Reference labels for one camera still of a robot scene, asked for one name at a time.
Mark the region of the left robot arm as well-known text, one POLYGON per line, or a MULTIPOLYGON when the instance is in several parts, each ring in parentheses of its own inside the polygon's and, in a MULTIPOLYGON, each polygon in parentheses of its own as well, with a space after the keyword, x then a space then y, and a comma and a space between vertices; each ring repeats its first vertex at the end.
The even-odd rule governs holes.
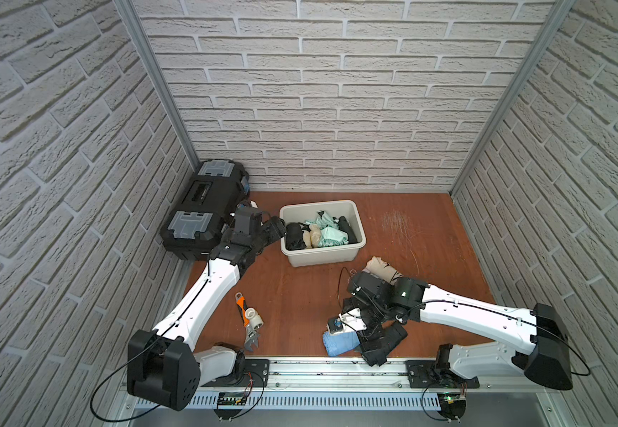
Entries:
POLYGON ((277 216, 252 206, 236 210, 234 226, 209 253, 208 266, 186 296, 150 331, 139 330, 127 345, 127 392, 177 411, 199 386, 230 375, 239 352, 214 346, 195 352, 196 343, 225 295, 269 245, 286 235, 277 216))

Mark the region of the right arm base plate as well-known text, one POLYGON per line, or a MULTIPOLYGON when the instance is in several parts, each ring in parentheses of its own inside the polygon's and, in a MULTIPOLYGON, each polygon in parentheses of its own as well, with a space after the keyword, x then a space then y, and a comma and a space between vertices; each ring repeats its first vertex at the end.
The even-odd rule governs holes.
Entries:
POLYGON ((477 377, 462 378, 451 372, 449 368, 439 368, 437 362, 431 359, 410 359, 405 361, 410 388, 426 389, 438 387, 443 389, 479 389, 477 377))

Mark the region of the white plastic storage box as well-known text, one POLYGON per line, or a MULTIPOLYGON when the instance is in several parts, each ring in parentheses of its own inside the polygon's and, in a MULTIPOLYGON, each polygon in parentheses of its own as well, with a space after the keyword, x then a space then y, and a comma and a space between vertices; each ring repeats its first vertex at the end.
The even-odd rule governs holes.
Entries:
POLYGON ((336 218, 341 216, 346 217, 346 220, 355 233, 357 242, 355 244, 337 247, 289 251, 286 248, 287 240, 283 238, 281 240, 281 251, 289 259, 290 265, 295 268, 327 263, 351 262, 367 244, 367 238, 357 205, 349 199, 287 205, 280 209, 279 216, 286 223, 303 222, 316 218, 319 211, 326 211, 336 218))

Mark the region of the light blue umbrella front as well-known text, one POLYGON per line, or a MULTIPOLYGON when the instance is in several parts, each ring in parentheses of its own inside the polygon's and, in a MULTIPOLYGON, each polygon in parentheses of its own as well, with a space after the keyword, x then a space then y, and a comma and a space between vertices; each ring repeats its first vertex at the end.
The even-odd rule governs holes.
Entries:
POLYGON ((360 340, 355 332, 331 334, 326 331, 323 333, 323 345, 329 357, 337 357, 357 348, 360 340))

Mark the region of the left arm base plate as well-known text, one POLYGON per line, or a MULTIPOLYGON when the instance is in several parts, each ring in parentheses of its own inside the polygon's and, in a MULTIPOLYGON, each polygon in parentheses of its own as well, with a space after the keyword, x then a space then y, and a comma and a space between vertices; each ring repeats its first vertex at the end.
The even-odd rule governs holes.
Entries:
POLYGON ((261 389, 268 385, 270 359, 245 359, 235 366, 234 371, 227 376, 219 377, 204 384, 206 388, 245 388, 252 384, 253 388, 261 389))

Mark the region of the mint green umbrella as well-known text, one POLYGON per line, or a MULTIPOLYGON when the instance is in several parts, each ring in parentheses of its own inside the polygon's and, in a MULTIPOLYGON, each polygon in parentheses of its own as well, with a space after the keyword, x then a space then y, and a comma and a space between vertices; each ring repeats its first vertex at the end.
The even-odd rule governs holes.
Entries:
POLYGON ((312 223, 321 228, 321 243, 318 248, 338 247, 348 244, 346 233, 339 230, 337 221, 326 211, 319 211, 315 220, 307 221, 307 224, 312 223))

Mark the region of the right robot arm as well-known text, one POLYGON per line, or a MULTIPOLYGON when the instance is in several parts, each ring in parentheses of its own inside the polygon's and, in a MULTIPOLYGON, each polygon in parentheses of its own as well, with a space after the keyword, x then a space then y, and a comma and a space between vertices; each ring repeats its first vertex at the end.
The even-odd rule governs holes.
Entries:
POLYGON ((434 361, 411 362, 410 385, 418 388, 476 388, 482 376, 523 375, 539 386, 574 387, 565 322, 547 304, 531 309, 497 306, 455 295, 424 281, 397 277, 386 281, 358 272, 349 297, 328 321, 330 336, 353 336, 371 367, 382 366, 408 336, 410 322, 438 324, 487 338, 487 343, 443 344, 434 361))

